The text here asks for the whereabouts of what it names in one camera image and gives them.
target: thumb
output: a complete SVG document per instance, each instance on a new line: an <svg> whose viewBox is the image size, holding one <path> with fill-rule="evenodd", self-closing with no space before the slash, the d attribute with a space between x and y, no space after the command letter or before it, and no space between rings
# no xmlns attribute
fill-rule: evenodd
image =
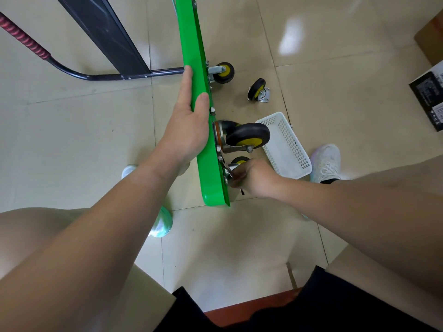
<svg viewBox="0 0 443 332"><path fill-rule="evenodd" d="M198 115L208 118L209 116L209 94L203 92L195 101L194 112Z"/></svg>

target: wheel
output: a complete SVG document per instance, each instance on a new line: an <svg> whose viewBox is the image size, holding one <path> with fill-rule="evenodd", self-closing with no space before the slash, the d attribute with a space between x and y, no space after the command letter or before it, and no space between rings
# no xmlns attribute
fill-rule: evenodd
<svg viewBox="0 0 443 332"><path fill-rule="evenodd" d="M269 128L262 123L246 123L235 127L225 140L230 146L252 145L256 149L267 144L270 137Z"/></svg>
<svg viewBox="0 0 443 332"><path fill-rule="evenodd" d="M266 80L258 78L256 82L251 86L248 92L248 99L251 101L258 101L258 95L266 86Z"/></svg>
<svg viewBox="0 0 443 332"><path fill-rule="evenodd" d="M226 71L222 73L214 73L214 80L218 83L229 83L235 75L234 66L226 61L217 64L217 66L224 66Z"/></svg>
<svg viewBox="0 0 443 332"><path fill-rule="evenodd" d="M232 160L231 164L238 164L238 165L240 165L241 163L245 163L245 162L247 162L247 161L249 161L249 158L248 158L248 157L245 157L245 156L239 156L239 157L235 157L235 158Z"/></svg>

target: ribbed foam grip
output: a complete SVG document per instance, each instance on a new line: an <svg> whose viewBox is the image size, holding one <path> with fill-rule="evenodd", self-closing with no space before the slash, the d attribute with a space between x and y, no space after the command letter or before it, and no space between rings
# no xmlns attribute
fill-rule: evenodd
<svg viewBox="0 0 443 332"><path fill-rule="evenodd" d="M13 21L8 19L0 12L0 27L5 29L8 33L14 36L19 42L25 45L33 53L38 55L41 59L46 60L51 54L45 50L40 44L34 41L27 33L21 30Z"/></svg>

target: basket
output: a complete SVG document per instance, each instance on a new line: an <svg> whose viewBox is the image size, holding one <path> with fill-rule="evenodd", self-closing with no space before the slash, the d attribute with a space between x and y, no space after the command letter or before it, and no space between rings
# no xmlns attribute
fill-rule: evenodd
<svg viewBox="0 0 443 332"><path fill-rule="evenodd" d="M271 132L271 138L263 146L263 150L276 173L293 179L311 173L311 161L282 112L276 112L256 122L268 126Z"/></svg>

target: white label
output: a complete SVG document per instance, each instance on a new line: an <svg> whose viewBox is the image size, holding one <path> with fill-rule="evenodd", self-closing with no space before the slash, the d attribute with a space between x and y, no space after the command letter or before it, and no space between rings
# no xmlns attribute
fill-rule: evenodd
<svg viewBox="0 0 443 332"><path fill-rule="evenodd" d="M434 106L432 110L439 119L440 123L443 123L443 103Z"/></svg>

